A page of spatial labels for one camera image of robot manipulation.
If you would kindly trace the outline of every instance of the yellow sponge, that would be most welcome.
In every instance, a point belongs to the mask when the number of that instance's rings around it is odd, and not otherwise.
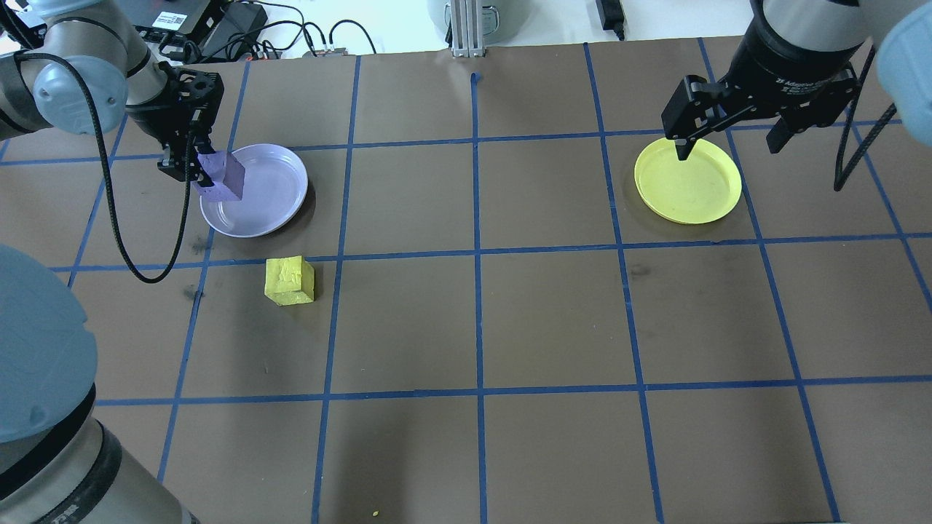
[[[279,306],[314,301],[314,268],[301,256],[266,260],[266,296]]]

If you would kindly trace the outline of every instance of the yellow plate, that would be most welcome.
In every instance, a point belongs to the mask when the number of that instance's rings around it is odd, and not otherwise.
[[[635,184],[644,203],[678,224],[705,224],[728,214],[741,198],[741,175],[716,145],[696,142],[690,157],[677,159],[672,140],[662,138],[641,151]]]

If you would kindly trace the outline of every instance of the black cable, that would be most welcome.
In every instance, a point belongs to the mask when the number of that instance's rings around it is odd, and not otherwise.
[[[0,0],[0,25],[7,30],[10,37],[24,48],[35,49],[42,45],[42,42],[34,34],[29,33],[29,27],[20,20],[20,17],[16,15],[16,11],[11,9],[3,0]]]
[[[870,48],[868,52],[868,57],[864,61],[864,67],[861,69],[861,75],[858,79],[859,85],[863,88],[864,83],[867,81],[868,72],[870,71],[870,66],[873,64],[874,55],[877,54],[877,50],[874,47]],[[861,141],[861,144],[857,147],[855,154],[852,155],[851,159],[848,160],[848,164],[842,168],[844,164],[844,150],[848,145],[848,135],[851,133],[851,126],[855,121],[855,112],[857,110],[857,103],[860,102],[861,92],[859,91],[855,98],[851,101],[851,109],[848,111],[848,116],[844,121],[844,128],[842,129],[842,140],[838,144],[838,156],[835,157],[835,184],[834,189],[836,191],[841,191],[844,187],[844,184],[848,181],[848,177],[851,176],[851,173],[857,167],[857,164],[864,158],[864,155],[867,154],[868,148],[871,144],[874,143],[874,140],[880,136],[881,131],[884,130],[884,127],[890,120],[893,118],[893,115],[897,113],[897,106],[894,103],[891,103],[889,107],[886,108],[884,114],[877,120],[877,123],[874,124],[873,128],[868,133],[868,136]]]
[[[351,24],[355,25],[356,27],[362,29],[362,30],[363,30],[363,34],[365,34],[365,39],[369,41],[369,46],[372,47],[372,54],[378,55],[378,51],[376,51],[376,45],[372,43],[372,36],[369,36],[369,32],[365,30],[365,28],[363,27],[363,25],[362,25],[361,23],[359,23],[359,22],[357,22],[357,21],[355,21],[355,20],[350,20],[350,19],[341,20],[341,21],[335,23],[334,26],[330,28],[330,45],[331,45],[331,46],[334,44],[334,30],[335,30],[337,27],[339,27],[341,24],[344,24],[344,23],[351,23]]]
[[[310,51],[310,54],[312,54],[312,55],[315,56],[315,57],[317,56],[317,53],[315,52],[315,49],[314,49],[314,41],[313,41],[313,39],[310,37],[310,33],[308,33],[308,31],[307,31],[307,26],[310,25],[310,26],[314,27],[315,29],[317,29],[317,32],[320,33],[320,35],[321,35],[321,44],[322,44],[322,45],[326,45],[326,43],[327,43],[327,39],[326,39],[326,38],[324,37],[324,35],[323,35],[323,29],[321,29],[321,27],[320,27],[319,25],[317,25],[316,23],[314,23],[314,22],[312,22],[312,21],[307,21],[307,19],[305,19],[305,16],[304,16],[304,11],[302,11],[301,9],[299,9],[299,8],[297,8],[297,7],[295,7],[295,6],[286,6],[285,4],[273,4],[273,3],[271,3],[271,2],[263,2],[263,1],[261,1],[261,0],[229,0],[229,1],[226,3],[226,5],[225,5],[224,7],[222,7],[222,9],[224,9],[225,7],[229,6],[230,4],[234,4],[234,3],[240,3],[240,4],[258,4],[258,5],[260,5],[260,6],[269,6],[269,7],[283,7],[283,8],[291,9],[292,11],[297,12],[297,14],[301,17],[302,34],[304,35],[305,43],[308,44],[308,50]]]
[[[206,56],[202,57],[201,60],[200,60],[198,63],[202,63],[203,61],[206,61],[206,60],[209,60],[209,59],[211,59],[211,58],[214,58],[214,57],[216,57],[217,55],[219,55],[220,53],[223,53],[223,52],[225,52],[225,53],[228,54],[228,50],[230,49],[231,46],[235,46],[236,44],[238,44],[238,43],[240,43],[240,42],[246,41],[246,39],[249,38],[250,36],[255,36],[255,35],[257,35],[257,34],[262,33],[262,32],[265,31],[266,29],[269,29],[269,28],[272,28],[272,27],[275,27],[275,26],[278,26],[278,25],[296,25],[296,26],[298,26],[298,27],[301,28],[301,31],[302,31],[302,32],[304,32],[304,33],[307,32],[307,27],[301,25],[300,23],[298,23],[298,22],[296,22],[296,21],[290,21],[290,20],[275,21],[275,22],[272,22],[272,23],[270,23],[270,24],[268,24],[268,25],[265,25],[265,26],[263,26],[263,27],[260,27],[260,28],[258,28],[258,29],[253,29],[252,31],[250,31],[250,32],[248,32],[248,33],[245,33],[245,34],[232,35],[232,36],[230,36],[229,40],[226,41],[226,44],[225,44],[223,47],[221,47],[221,48],[219,48],[218,50],[214,51],[214,52],[211,53],[210,55],[206,55]],[[292,44],[289,45],[288,48],[293,47],[294,44],[297,42],[297,38],[299,38],[301,35],[302,35],[302,34],[298,34],[298,35],[295,37],[295,40],[292,42]]]
[[[313,27],[314,29],[316,29],[317,32],[321,35],[321,44],[323,44],[323,45],[325,45],[325,46],[327,45],[327,39],[323,36],[323,29],[321,29],[321,26],[320,26],[320,25],[317,25],[316,23],[314,23],[314,22],[312,22],[312,21],[306,21],[306,22],[304,22],[304,25],[305,25],[305,27],[311,26],[311,27]]]
[[[94,138],[97,139],[97,152],[101,157],[103,184],[106,189],[107,207],[110,211],[110,225],[113,226],[116,247],[119,249],[120,255],[123,256],[123,261],[126,262],[126,267],[130,269],[132,274],[135,275],[137,279],[144,283],[159,283],[163,281],[174,267],[175,261],[178,259],[178,254],[181,252],[181,244],[185,237],[185,224],[187,223],[187,204],[191,197],[191,152],[194,150],[194,135],[188,135],[187,145],[185,148],[185,204],[182,208],[181,224],[178,227],[178,239],[175,241],[174,251],[171,253],[171,260],[169,261],[168,266],[166,266],[166,268],[161,273],[159,273],[158,276],[149,278],[143,275],[139,269],[136,268],[136,265],[132,263],[132,260],[130,260],[130,255],[126,252],[126,246],[123,245],[123,237],[120,235],[119,223],[117,221],[117,207],[114,204],[114,188],[113,180],[110,176],[110,163],[108,162],[106,145],[103,143],[101,119],[97,114],[97,106],[94,104],[94,99],[90,96],[90,89],[88,89],[88,84],[84,81],[84,78],[81,77],[81,74],[77,72],[74,66],[62,57],[48,53],[21,53],[16,56],[16,60],[17,62],[26,62],[29,60],[48,60],[50,62],[55,62],[61,67],[64,67],[65,70],[68,71],[68,73],[77,82],[77,86],[81,89],[81,94],[84,95],[84,100],[88,104],[88,110],[90,111],[90,122],[94,126]]]

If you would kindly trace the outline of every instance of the power adapter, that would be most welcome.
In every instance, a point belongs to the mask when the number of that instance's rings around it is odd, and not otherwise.
[[[624,40],[624,8],[621,0],[596,0],[596,6],[602,29],[614,31],[619,40]]]
[[[257,31],[266,25],[268,15],[262,6],[256,4],[243,4],[234,2],[226,7],[226,14],[217,22],[211,34],[201,46],[201,54],[205,57],[214,55],[207,62],[228,62],[226,51],[222,50],[229,43],[230,39],[236,39],[238,35]],[[259,39],[259,33],[253,33],[245,40],[240,41],[229,47],[229,57],[236,61],[242,55],[249,52],[252,45]]]

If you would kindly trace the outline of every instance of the white floor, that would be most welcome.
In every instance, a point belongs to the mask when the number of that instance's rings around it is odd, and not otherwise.
[[[300,8],[308,21],[325,32],[342,19],[363,24],[375,41],[378,52],[401,53],[437,50],[446,47],[443,34],[431,21],[429,0],[269,0]],[[499,42],[500,46],[535,46],[613,40],[602,31],[595,0],[510,0],[529,2],[530,15],[522,21],[517,36]],[[748,0],[623,0],[629,40],[652,40],[690,36],[743,34],[751,19]],[[297,14],[281,7],[266,7],[269,21],[296,20]],[[279,26],[267,30],[264,38],[276,46],[292,40],[296,28]],[[314,37],[315,46],[321,47]],[[340,27],[335,44],[350,53],[368,53],[362,33],[351,26]],[[5,37],[0,53],[16,48]],[[303,44],[286,52],[298,57],[307,51]]]

